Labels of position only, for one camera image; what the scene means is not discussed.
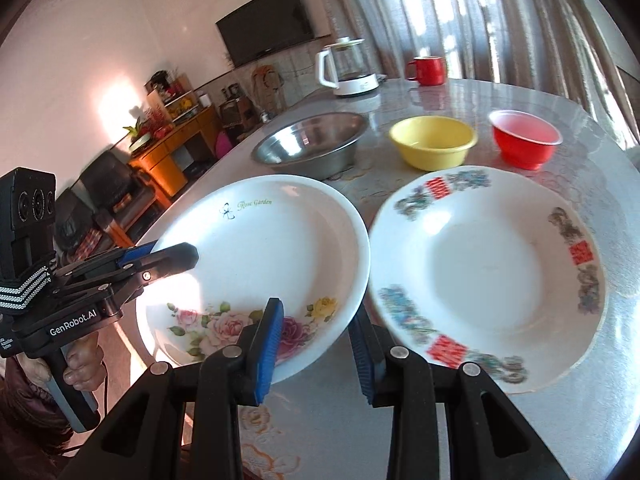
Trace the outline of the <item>person's left hand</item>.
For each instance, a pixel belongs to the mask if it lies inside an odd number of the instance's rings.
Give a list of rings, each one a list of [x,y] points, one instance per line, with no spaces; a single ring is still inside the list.
[[[104,351],[99,345],[99,334],[92,333],[77,339],[66,356],[64,382],[78,391],[93,392],[104,383]],[[29,359],[24,353],[17,356],[26,378],[35,386],[48,390],[51,379],[49,367],[42,359]]]

